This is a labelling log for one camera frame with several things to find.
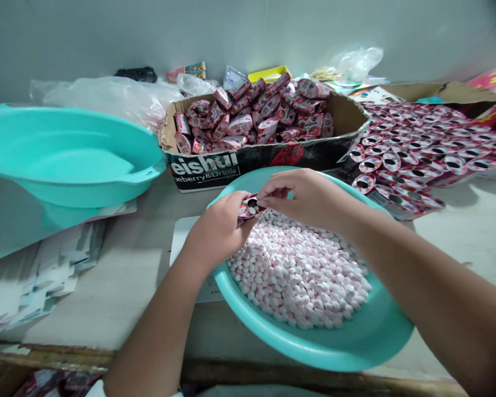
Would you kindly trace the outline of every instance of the stack of paper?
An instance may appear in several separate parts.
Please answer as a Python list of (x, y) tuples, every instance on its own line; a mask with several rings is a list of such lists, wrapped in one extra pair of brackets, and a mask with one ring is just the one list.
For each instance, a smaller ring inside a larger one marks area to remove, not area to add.
[(96, 265), (105, 220), (83, 223), (0, 259), (0, 332), (49, 314)]

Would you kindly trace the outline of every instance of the gray wall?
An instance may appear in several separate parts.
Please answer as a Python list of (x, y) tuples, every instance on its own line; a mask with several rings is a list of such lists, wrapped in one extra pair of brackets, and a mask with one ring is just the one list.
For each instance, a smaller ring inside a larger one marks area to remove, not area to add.
[(29, 80), (72, 80), (205, 60), (310, 72), (332, 55), (384, 48), (377, 76), (468, 78), (496, 66), (496, 0), (0, 0), (0, 102)]

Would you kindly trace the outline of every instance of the candy pile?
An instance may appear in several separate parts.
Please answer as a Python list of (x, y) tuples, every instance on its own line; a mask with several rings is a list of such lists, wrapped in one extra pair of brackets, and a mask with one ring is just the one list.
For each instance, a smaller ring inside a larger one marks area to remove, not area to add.
[(496, 132), (446, 106), (362, 102), (372, 122), (342, 174), (399, 220), (445, 204), (428, 189), (496, 180)]
[(237, 73), (233, 88), (218, 87), (213, 104), (196, 100), (176, 113), (176, 145), (182, 154), (214, 153), (250, 144), (295, 143), (334, 135), (333, 118), (323, 113), (329, 88), (318, 81), (291, 82), (284, 73), (253, 85)]
[(276, 320), (311, 329), (341, 328), (371, 291), (354, 248), (323, 229), (274, 211), (259, 215), (246, 244), (228, 261), (239, 287)]

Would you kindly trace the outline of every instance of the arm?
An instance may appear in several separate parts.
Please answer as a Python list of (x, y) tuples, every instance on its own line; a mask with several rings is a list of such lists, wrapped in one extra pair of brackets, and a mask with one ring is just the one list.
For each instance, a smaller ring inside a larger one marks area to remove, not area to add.
[(166, 397), (180, 381), (187, 332), (202, 283), (244, 244), (255, 219), (236, 229), (247, 192), (222, 197), (195, 223), (105, 376), (107, 397)]
[(472, 395), (496, 395), (496, 286), (315, 171), (276, 174), (259, 198), (348, 239), (452, 376)]

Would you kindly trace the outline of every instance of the hand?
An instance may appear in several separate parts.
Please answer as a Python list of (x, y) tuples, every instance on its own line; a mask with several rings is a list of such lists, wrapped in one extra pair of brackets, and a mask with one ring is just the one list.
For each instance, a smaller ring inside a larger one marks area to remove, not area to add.
[(197, 220), (187, 235), (180, 259), (207, 277), (217, 266), (235, 254), (246, 242), (256, 218), (237, 229), (241, 201), (250, 193), (236, 191), (221, 197)]
[[(287, 200), (290, 191), (294, 198)], [(308, 168), (272, 175), (257, 195), (260, 206), (313, 227), (340, 233), (343, 218), (366, 205), (329, 178)]]

